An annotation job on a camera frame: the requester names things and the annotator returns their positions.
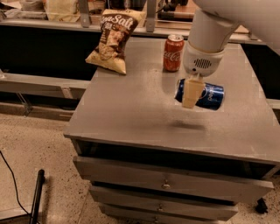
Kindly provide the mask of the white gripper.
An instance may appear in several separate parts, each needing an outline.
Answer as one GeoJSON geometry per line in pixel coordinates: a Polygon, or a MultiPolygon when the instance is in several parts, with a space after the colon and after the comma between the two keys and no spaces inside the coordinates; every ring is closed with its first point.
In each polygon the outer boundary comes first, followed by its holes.
{"type": "Polygon", "coordinates": [[[195,106],[205,88],[203,77],[217,70],[224,52],[201,52],[189,42],[185,43],[183,65],[185,71],[191,74],[184,82],[182,105],[185,108],[192,109],[195,106]]]}

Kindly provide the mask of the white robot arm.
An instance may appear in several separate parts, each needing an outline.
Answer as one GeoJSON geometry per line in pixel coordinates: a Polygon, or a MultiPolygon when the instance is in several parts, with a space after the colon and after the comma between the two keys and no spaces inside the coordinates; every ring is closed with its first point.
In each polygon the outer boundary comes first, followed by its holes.
{"type": "Polygon", "coordinates": [[[213,74],[231,35],[245,27],[280,54],[280,0],[193,0],[198,6],[185,44],[183,106],[193,108],[213,74]]]}

